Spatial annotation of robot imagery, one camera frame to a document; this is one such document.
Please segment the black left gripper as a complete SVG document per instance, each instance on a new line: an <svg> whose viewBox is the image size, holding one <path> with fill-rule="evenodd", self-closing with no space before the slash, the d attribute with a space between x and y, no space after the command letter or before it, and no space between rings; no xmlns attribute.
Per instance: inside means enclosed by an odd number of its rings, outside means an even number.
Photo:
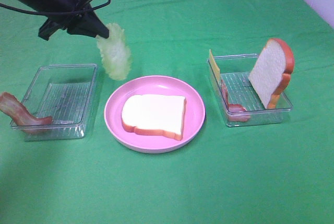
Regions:
<svg viewBox="0 0 334 224"><path fill-rule="evenodd" d="M43 0L42 12L47 21L39 29L39 37L48 40L57 30L69 34L107 39L109 29L102 23L90 5L92 0Z"/></svg>

